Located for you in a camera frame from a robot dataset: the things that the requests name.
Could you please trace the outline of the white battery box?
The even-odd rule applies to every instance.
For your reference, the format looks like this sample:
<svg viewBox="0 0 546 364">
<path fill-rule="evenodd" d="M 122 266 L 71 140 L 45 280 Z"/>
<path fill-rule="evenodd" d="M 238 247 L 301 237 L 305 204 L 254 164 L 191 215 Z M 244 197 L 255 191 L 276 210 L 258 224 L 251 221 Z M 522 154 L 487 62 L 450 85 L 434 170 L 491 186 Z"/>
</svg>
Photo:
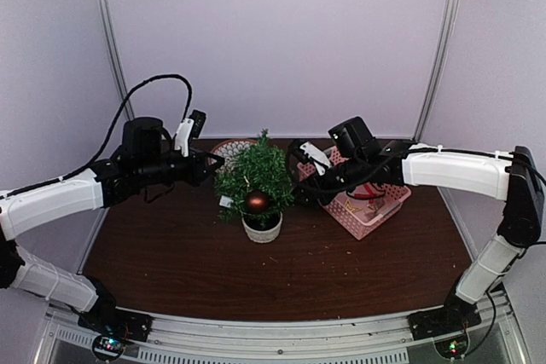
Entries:
<svg viewBox="0 0 546 364">
<path fill-rule="evenodd" d="M 219 205 L 224 208 L 230 208 L 233 204 L 233 200 L 230 197 L 222 195 L 219 200 Z"/>
</svg>

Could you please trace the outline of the small green christmas tree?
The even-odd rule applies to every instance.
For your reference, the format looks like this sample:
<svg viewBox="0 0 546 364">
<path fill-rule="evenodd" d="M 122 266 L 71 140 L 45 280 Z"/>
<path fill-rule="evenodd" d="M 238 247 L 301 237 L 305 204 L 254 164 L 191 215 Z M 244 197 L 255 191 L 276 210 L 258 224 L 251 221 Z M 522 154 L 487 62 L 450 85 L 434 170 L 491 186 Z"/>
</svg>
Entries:
<svg viewBox="0 0 546 364">
<path fill-rule="evenodd" d="M 250 241 L 268 244 L 281 232 L 284 212 L 294 204 L 285 151 L 270 142 L 269 131 L 237 147 L 222 150 L 224 165 L 214 192 L 224 222 L 237 219 Z"/>
</svg>

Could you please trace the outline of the red bauble ornament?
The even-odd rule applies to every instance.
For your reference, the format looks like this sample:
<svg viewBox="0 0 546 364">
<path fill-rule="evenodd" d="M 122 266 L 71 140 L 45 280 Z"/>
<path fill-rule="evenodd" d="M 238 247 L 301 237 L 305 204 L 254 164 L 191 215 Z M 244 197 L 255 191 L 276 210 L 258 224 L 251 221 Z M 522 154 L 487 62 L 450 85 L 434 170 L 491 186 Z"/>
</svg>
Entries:
<svg viewBox="0 0 546 364">
<path fill-rule="evenodd" d="M 245 197 L 246 212 L 251 215 L 262 214 L 270 207 L 270 197 L 261 190 L 255 189 Z"/>
</svg>

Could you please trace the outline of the pink plastic basket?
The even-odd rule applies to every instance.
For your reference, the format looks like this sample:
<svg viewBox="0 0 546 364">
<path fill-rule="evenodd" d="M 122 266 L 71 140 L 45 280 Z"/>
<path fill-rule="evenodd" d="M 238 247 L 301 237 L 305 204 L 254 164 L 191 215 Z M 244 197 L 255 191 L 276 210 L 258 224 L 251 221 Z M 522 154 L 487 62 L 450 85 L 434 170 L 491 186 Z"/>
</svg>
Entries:
<svg viewBox="0 0 546 364">
<path fill-rule="evenodd" d="M 312 164 L 303 164 L 300 153 L 298 153 L 298 145 L 303 143 L 300 140 L 295 142 L 296 146 L 292 148 L 292 154 L 299 161 L 297 168 L 299 170 L 299 180 L 309 176 L 316 169 Z M 352 163 L 364 159 L 363 150 L 360 147 L 339 149 L 336 146 L 329 147 L 324 150 L 333 168 L 343 170 L 343 164 Z M 322 207 L 331 217 L 333 217 L 344 229 L 346 229 L 355 239 L 361 240 L 368 234 L 372 233 L 376 228 L 383 224 L 390 217 L 395 215 L 402 207 L 404 201 L 410 197 L 411 191 L 407 187 L 389 185 L 383 182 L 366 182 L 382 187 L 386 190 L 385 197 L 370 204 L 367 201 L 354 200 L 347 195 L 352 190 L 342 190 L 334 198 L 334 200 Z M 354 206 L 361 207 L 362 210 L 357 213 L 350 213 L 345 209 L 345 202 L 349 200 Z"/>
</svg>

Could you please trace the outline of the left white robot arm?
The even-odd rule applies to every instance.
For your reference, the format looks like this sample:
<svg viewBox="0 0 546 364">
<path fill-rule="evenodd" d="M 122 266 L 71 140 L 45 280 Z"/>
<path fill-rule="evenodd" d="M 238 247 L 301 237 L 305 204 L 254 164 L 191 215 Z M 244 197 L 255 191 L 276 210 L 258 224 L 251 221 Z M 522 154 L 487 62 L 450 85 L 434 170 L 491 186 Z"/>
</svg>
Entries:
<svg viewBox="0 0 546 364">
<path fill-rule="evenodd" d="M 216 154 L 193 149 L 206 121 L 194 110 L 169 136 L 158 118 L 125 124 L 121 145 L 108 159 L 98 159 L 70 176 L 32 188 L 1 193 L 1 286 L 18 288 L 64 303 L 105 333 L 117 332 L 123 316 L 97 282 L 71 274 L 24 250 L 16 238 L 34 228 L 83 211 L 121 204 L 151 186 L 173 188 L 176 182 L 198 186 L 224 164 Z"/>
</svg>

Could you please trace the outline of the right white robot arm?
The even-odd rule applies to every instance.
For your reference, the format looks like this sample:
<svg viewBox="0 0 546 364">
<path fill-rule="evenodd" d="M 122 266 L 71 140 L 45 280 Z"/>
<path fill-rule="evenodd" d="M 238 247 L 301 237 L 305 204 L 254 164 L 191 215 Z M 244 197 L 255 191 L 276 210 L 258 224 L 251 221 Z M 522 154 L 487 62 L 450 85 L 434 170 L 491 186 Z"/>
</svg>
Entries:
<svg viewBox="0 0 546 364">
<path fill-rule="evenodd" d="M 310 142 L 294 140 L 285 160 L 296 158 L 315 171 L 294 183 L 304 204 L 329 204 L 341 192 L 366 182 L 395 186 L 434 186 L 482 194 L 504 203 L 502 221 L 484 249 L 454 285 L 437 315 L 443 330 L 455 331 L 474 305 L 538 243 L 543 226 L 545 180 L 531 151 L 484 153 L 409 141 L 381 145 L 363 119 L 350 118 L 328 132 L 343 162 L 335 165 Z"/>
</svg>

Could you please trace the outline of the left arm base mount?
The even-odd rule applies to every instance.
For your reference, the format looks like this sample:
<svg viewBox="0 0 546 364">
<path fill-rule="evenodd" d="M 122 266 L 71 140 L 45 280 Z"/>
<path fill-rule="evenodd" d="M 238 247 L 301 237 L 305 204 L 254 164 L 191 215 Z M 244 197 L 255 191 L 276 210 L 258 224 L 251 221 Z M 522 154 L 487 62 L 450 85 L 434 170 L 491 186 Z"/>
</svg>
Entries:
<svg viewBox="0 0 546 364">
<path fill-rule="evenodd" d="M 119 359 L 135 342 L 146 342 L 153 317 L 148 314 L 119 309 L 113 294 L 96 278 L 88 277 L 95 287 L 97 300 L 90 311 L 73 311 L 78 325 L 97 333 L 91 343 L 91 353 L 102 362 Z"/>
</svg>

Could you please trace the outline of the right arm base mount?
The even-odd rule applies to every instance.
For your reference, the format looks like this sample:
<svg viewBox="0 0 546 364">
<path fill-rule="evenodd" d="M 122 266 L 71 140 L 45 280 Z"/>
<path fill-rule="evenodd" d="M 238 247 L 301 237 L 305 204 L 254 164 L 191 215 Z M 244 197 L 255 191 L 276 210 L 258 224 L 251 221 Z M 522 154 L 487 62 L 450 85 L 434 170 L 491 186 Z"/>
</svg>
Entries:
<svg viewBox="0 0 546 364">
<path fill-rule="evenodd" d="M 408 316 L 415 341 L 430 339 L 440 357 L 461 359 L 470 351 L 468 330 L 482 322 L 477 311 L 462 313 L 457 308 L 422 310 Z"/>
</svg>

